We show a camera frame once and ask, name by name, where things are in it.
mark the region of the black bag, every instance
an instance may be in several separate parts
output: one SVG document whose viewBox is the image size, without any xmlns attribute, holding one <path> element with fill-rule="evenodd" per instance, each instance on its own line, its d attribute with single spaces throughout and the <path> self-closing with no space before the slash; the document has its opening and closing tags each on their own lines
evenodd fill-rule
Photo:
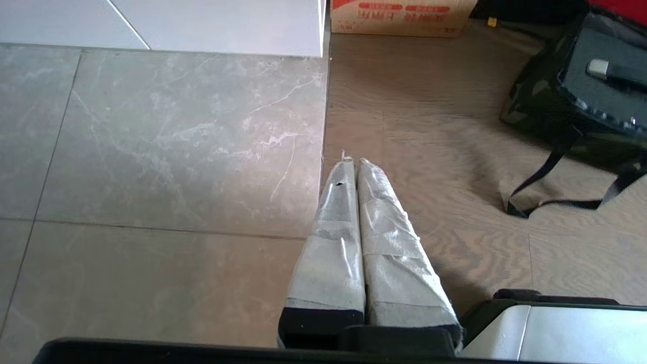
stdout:
<svg viewBox="0 0 647 364">
<path fill-rule="evenodd" d="M 598 209 L 647 174 L 647 31 L 591 9 L 526 65 L 501 120 L 553 145 L 544 165 L 511 194 L 507 213 L 528 218 L 549 204 Z M 602 199 L 551 200 L 518 209 L 514 195 L 568 153 L 618 173 Z"/>
</svg>

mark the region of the white tile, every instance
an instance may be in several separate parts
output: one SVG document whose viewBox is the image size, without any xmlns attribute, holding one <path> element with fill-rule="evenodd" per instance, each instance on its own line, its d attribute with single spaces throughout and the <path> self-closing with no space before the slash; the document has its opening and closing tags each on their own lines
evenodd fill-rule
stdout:
<svg viewBox="0 0 647 364">
<path fill-rule="evenodd" d="M 34 218 L 79 55 L 0 46 L 0 217 Z"/>
<path fill-rule="evenodd" d="M 59 337 L 275 347 L 303 242 L 36 223 L 0 339 L 31 363 Z"/>
<path fill-rule="evenodd" d="M 106 0 L 0 0 L 0 42 L 146 49 Z"/>
<path fill-rule="evenodd" d="M 322 56 L 320 0 L 114 0 L 151 49 Z"/>
</svg>

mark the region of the cardboard box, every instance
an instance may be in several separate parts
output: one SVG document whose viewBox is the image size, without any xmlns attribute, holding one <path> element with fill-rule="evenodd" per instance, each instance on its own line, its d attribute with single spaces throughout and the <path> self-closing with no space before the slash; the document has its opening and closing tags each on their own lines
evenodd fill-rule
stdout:
<svg viewBox="0 0 647 364">
<path fill-rule="evenodd" d="M 458 37 L 478 0 L 332 0 L 335 33 Z"/>
</svg>

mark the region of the wood grain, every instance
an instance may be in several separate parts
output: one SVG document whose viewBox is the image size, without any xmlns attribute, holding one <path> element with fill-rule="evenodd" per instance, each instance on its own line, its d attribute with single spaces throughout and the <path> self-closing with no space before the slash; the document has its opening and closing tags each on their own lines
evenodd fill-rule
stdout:
<svg viewBox="0 0 647 364">
<path fill-rule="evenodd" d="M 643 238 L 532 234 L 530 243 L 536 290 L 647 304 L 647 245 Z"/>
<path fill-rule="evenodd" d="M 530 220 L 503 212 L 503 201 L 550 150 L 498 119 L 514 79 L 540 49 L 500 35 L 478 22 L 454 40 L 333 34 L 325 155 L 381 151 L 379 163 L 459 313 L 497 289 L 531 288 L 533 278 L 546 293 L 647 304 L 635 293 L 647 271 L 630 273 L 635 267 L 620 263 L 647 236 L 647 180 L 599 211 L 546 207 Z M 381 142 L 368 115 L 381 115 Z M 566 159 L 516 201 L 599 198 L 614 178 Z M 551 273 L 563 260 L 577 261 L 572 242 L 586 246 L 591 236 L 634 240 L 613 252 L 593 244 L 586 264 Z M 561 248 L 563 257 L 555 253 Z M 613 289 L 590 288 L 595 275 Z"/>
<path fill-rule="evenodd" d="M 458 315 L 500 288 L 532 286 L 526 234 L 442 225 L 419 235 Z"/>
<path fill-rule="evenodd" d="M 325 182 L 342 153 L 382 165 L 384 125 L 381 112 L 329 110 L 326 115 L 323 173 Z"/>
</svg>

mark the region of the gray marble tile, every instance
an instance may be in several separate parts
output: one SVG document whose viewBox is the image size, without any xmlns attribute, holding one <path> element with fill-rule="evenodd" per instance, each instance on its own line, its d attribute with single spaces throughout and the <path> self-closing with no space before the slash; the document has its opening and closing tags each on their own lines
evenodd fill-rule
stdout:
<svg viewBox="0 0 647 364">
<path fill-rule="evenodd" d="M 0 339 L 31 363 L 64 336 L 276 346 L 303 242 L 36 223 Z"/>
<path fill-rule="evenodd" d="M 31 227 L 31 222 L 0 220 L 0 333 Z"/>
<path fill-rule="evenodd" d="M 85 52 L 38 218 L 307 235 L 327 64 Z"/>
<path fill-rule="evenodd" d="M 79 50 L 0 46 L 0 216 L 34 218 Z"/>
</svg>

